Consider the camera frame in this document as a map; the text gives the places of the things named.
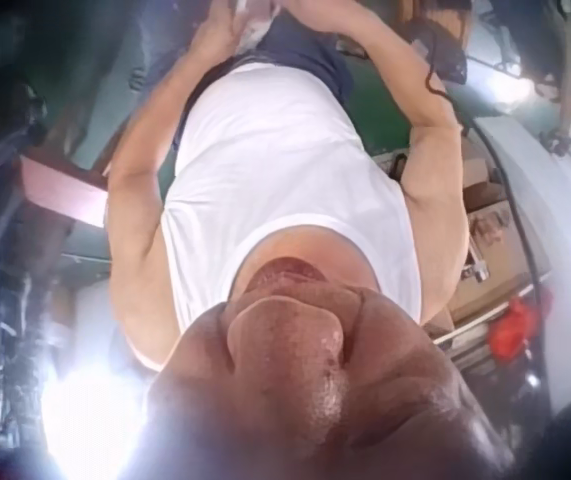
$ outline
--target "man's left hand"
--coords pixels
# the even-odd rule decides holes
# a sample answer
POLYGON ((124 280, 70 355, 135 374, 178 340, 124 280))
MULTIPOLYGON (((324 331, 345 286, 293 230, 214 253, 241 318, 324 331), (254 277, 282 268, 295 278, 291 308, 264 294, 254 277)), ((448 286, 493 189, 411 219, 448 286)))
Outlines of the man's left hand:
POLYGON ((209 16, 198 27, 189 49, 209 69, 223 63, 236 51, 249 15, 234 15, 228 0, 212 0, 209 16))

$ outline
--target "dark blue pants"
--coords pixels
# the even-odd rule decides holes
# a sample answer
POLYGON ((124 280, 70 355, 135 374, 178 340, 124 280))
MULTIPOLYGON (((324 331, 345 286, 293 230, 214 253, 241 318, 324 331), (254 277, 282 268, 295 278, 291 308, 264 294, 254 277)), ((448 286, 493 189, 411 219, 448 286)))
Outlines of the dark blue pants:
MULTIPOLYGON (((146 69, 142 100, 187 51, 196 29, 207 18, 210 2, 146 0, 143 3, 139 17, 146 69)), ((178 146, 185 118, 200 94, 212 82, 245 63, 264 62, 305 70, 325 83, 344 104, 352 89, 352 78, 335 45, 335 35, 314 32, 282 11, 256 49, 229 59, 205 75, 187 101, 174 147, 178 146)))

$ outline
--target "man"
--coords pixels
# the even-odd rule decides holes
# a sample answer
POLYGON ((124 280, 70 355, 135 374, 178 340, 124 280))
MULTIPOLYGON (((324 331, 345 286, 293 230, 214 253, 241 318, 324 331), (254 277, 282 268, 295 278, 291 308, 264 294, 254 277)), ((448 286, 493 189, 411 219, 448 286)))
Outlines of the man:
MULTIPOLYGON (((188 4, 173 5, 159 22, 188 4)), ((114 156, 113 302, 160 371, 132 478, 491 476, 509 454, 419 326, 466 254, 452 108, 354 0, 281 6, 256 51, 230 60, 245 18, 213 0, 189 49, 156 55, 150 71, 167 73, 114 156), (335 33, 365 48, 412 123, 400 185, 340 105, 335 33)))

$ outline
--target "white tank top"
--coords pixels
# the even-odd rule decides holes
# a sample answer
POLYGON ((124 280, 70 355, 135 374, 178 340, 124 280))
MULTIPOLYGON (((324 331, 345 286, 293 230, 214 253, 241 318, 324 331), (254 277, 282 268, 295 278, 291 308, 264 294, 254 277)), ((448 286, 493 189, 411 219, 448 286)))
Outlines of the white tank top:
POLYGON ((400 186, 367 155, 320 80, 244 65, 194 105, 165 200, 161 227, 181 332, 228 299, 261 240, 301 225, 350 240, 382 293, 419 320, 418 262, 400 186))

